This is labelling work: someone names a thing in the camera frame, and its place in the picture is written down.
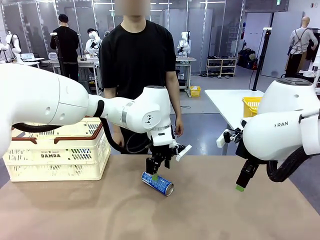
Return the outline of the person's right hand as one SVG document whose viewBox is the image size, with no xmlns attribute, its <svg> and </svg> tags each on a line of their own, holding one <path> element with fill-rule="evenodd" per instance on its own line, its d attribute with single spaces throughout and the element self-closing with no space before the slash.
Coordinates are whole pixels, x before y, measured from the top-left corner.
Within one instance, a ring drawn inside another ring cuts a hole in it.
<svg viewBox="0 0 320 240">
<path fill-rule="evenodd" d="M 125 146 L 124 137 L 121 131 L 115 131 L 112 135 L 114 142 L 119 145 L 121 148 Z"/>
</svg>

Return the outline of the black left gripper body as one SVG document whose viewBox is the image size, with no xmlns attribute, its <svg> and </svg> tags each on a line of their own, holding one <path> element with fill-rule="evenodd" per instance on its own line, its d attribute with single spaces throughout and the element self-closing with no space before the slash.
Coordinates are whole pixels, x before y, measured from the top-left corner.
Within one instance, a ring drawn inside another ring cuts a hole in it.
<svg viewBox="0 0 320 240">
<path fill-rule="evenodd" d="M 179 146 L 177 144 L 154 146 L 150 148 L 152 157 L 163 160 L 171 160 L 174 155 L 177 155 Z"/>
</svg>

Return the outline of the person's left hand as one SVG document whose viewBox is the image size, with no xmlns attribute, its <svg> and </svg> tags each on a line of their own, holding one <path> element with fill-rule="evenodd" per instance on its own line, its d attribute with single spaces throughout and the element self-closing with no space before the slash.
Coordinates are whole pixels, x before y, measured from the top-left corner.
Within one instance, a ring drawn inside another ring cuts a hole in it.
<svg viewBox="0 0 320 240">
<path fill-rule="evenodd" d="M 175 119 L 175 131 L 174 131 L 174 134 L 177 136 L 177 137 L 181 137 L 184 133 L 184 124 L 183 124 L 183 120 L 182 120 L 182 117 L 179 116 L 179 117 L 176 117 Z"/>
</svg>

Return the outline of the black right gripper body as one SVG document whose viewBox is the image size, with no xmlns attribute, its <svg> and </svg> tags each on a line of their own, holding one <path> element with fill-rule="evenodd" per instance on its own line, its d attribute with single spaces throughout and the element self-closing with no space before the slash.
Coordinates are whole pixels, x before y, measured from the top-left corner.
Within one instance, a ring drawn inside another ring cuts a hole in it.
<svg viewBox="0 0 320 240">
<path fill-rule="evenodd" d="M 249 151 L 246 149 L 245 144 L 243 141 L 238 143 L 237 149 L 235 154 L 243 159 L 246 160 L 243 169 L 247 173 L 255 173 L 257 168 L 260 165 L 260 160 L 253 156 Z"/>
</svg>

